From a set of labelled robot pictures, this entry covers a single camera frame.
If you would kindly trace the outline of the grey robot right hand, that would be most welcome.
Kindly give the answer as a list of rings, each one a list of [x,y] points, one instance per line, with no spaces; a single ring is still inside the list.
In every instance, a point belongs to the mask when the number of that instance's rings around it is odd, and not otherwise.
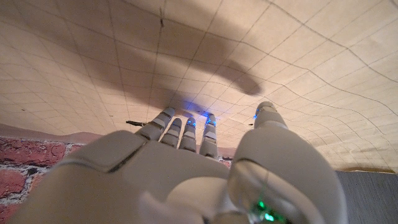
[[[10,222],[348,221],[335,171],[272,103],[259,104],[230,166],[218,160],[214,115],[200,145],[195,128],[166,108],[135,133],[99,138],[56,164]]]

